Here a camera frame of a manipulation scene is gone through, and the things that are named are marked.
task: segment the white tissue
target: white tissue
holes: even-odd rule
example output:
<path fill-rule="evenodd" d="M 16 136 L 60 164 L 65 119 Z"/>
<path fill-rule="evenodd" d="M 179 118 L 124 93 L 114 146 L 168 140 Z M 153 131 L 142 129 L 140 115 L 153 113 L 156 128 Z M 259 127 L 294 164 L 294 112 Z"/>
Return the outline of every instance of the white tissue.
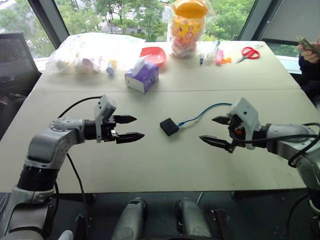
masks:
<path fill-rule="evenodd" d="M 143 66 L 146 65 L 146 58 L 149 55 L 151 54 L 142 56 L 138 59 L 138 61 L 136 61 L 134 67 L 132 68 L 132 76 L 136 76 L 140 72 L 140 70 L 143 68 Z"/>

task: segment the pink marker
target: pink marker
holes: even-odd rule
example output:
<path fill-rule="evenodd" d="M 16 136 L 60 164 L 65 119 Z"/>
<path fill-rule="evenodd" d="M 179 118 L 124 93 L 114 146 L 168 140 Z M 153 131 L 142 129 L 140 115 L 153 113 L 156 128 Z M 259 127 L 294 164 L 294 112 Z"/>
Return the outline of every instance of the pink marker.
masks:
<path fill-rule="evenodd" d="M 218 53 L 216 54 L 216 60 L 215 60 L 215 64 L 216 65 L 220 65 L 222 64 L 222 58 L 224 56 L 224 51 L 219 49 Z"/>

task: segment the tabletop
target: tabletop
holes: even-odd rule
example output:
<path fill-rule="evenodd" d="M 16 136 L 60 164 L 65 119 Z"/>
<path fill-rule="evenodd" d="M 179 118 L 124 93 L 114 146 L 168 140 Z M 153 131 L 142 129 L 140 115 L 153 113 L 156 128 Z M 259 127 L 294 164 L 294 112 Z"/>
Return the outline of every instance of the tabletop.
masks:
<path fill-rule="evenodd" d="M 164 49 L 167 61 L 160 68 L 159 81 L 150 92 L 163 91 L 211 91 L 211 90 L 276 90 L 300 89 L 288 71 L 270 48 L 263 43 L 258 48 L 259 59 L 246 59 L 235 64 L 243 47 L 255 46 L 256 41 L 221 41 L 224 58 L 232 63 L 217 66 L 205 60 L 200 65 L 200 56 L 179 59 L 171 56 L 167 42 L 146 42 L 145 47 L 157 46 Z M 210 49 L 213 42 L 201 42 L 200 49 Z M 35 85 L 35 91 L 54 92 L 132 92 L 124 78 L 124 70 L 116 70 L 115 76 L 107 73 L 71 74 L 45 71 Z"/>
<path fill-rule="evenodd" d="M 233 154 L 210 146 L 202 135 L 230 141 L 228 129 L 213 122 L 228 106 L 209 110 L 197 122 L 186 123 L 168 137 L 159 123 L 176 123 L 198 115 L 208 106 L 234 103 L 245 97 L 258 111 L 262 125 L 319 122 L 319 113 L 300 89 L 154 91 L 33 91 L 25 100 L 0 142 L 0 192 L 11 192 L 23 168 L 32 137 L 74 102 L 106 94 L 117 105 L 114 114 L 132 115 L 137 121 L 119 124 L 121 133 L 140 132 L 139 141 L 115 144 L 94 140 L 73 146 L 69 153 L 88 193 L 222 191 L 303 188 L 297 170 L 266 149 L 241 147 Z M 81 103 L 68 117 L 94 119 L 96 100 Z M 66 160 L 57 182 L 62 193 L 79 193 L 77 179 Z"/>

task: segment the scissors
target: scissors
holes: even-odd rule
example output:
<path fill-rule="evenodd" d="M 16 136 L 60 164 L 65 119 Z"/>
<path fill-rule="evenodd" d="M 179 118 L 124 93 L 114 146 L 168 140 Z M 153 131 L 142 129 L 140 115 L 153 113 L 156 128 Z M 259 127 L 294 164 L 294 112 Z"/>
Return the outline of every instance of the scissors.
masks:
<path fill-rule="evenodd" d="M 255 48 L 258 48 L 260 47 L 261 45 L 258 44 L 255 46 Z M 256 49 L 254 49 L 253 47 L 251 46 L 247 46 L 247 47 L 244 47 L 241 51 L 242 53 L 242 57 L 239 58 L 235 63 L 238 64 L 240 62 L 242 62 L 243 60 L 245 59 L 258 59 L 260 58 L 260 52 L 258 52 Z"/>

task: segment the red bowl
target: red bowl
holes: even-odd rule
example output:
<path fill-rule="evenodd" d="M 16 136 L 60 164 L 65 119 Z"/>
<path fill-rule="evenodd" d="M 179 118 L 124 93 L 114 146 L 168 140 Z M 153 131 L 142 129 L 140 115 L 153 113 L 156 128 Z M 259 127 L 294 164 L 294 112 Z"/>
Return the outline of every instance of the red bowl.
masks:
<path fill-rule="evenodd" d="M 167 61 L 167 56 L 165 51 L 161 47 L 151 46 L 144 47 L 140 53 L 140 57 L 146 56 L 146 61 L 157 66 L 162 66 Z"/>

